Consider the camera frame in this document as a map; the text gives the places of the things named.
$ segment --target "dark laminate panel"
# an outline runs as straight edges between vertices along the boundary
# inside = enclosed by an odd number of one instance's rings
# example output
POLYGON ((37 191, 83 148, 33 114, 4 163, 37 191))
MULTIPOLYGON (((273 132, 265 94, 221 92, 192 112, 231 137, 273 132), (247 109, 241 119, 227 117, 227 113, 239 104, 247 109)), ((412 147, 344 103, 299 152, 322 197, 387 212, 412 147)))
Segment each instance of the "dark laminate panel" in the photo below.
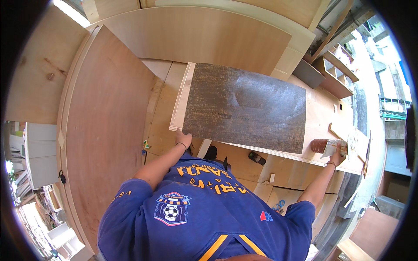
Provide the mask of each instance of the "dark laminate panel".
POLYGON ((305 89, 258 73, 196 63, 183 132, 300 154, 305 119, 305 89))

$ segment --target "soccer ball graphic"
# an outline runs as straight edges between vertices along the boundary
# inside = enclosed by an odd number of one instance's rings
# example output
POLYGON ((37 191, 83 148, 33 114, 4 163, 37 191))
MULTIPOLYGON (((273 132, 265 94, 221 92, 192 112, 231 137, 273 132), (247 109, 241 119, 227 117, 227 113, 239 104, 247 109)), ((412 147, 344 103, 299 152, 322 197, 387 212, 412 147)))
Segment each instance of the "soccer ball graphic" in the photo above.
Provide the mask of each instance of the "soccer ball graphic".
POLYGON ((178 209, 173 206, 167 206, 164 208, 164 214, 168 218, 176 218, 178 215, 178 209))

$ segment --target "metal railing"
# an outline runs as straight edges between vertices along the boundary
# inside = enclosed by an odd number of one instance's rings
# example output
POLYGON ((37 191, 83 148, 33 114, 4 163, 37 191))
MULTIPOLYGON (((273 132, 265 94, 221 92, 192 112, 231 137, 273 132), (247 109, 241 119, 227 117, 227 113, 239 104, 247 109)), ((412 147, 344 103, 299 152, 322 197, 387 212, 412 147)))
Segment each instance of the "metal railing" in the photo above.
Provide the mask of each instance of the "metal railing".
POLYGON ((385 121, 406 120, 406 109, 411 107, 410 101, 380 97, 380 117, 385 121))

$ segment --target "wristband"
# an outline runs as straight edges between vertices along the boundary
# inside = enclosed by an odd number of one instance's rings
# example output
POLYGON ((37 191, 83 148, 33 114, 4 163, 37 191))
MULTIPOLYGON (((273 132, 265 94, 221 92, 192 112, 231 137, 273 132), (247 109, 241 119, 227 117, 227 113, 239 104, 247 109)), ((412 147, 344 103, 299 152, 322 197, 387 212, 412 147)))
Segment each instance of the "wristband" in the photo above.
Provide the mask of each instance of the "wristband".
POLYGON ((183 146, 184 146, 184 148, 185 148, 185 150, 184 150, 184 151, 186 151, 186 150, 187 150, 187 148, 186 148, 186 146, 184 145, 184 143, 182 143, 182 142, 177 142, 175 146, 177 146, 177 144, 183 144, 183 146))
POLYGON ((327 163, 326 163, 326 166, 328 166, 328 164, 332 164, 332 165, 334 165, 334 170, 335 170, 335 169, 337 169, 337 166, 335 165, 335 163, 334 163, 334 162, 327 162, 327 163))

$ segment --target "plastic bag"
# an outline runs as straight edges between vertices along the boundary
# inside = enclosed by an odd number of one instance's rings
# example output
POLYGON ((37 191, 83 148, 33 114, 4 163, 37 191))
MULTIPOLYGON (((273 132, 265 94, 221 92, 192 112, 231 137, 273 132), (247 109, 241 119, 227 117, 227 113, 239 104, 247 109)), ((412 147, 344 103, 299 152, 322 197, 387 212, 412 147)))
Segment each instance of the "plastic bag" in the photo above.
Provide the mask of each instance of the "plastic bag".
POLYGON ((341 143, 340 155, 341 156, 347 156, 348 155, 347 142, 345 142, 344 140, 341 140, 341 139, 329 139, 328 142, 326 143, 324 154, 321 156, 321 159, 323 157, 332 156, 337 150, 338 142, 341 143))

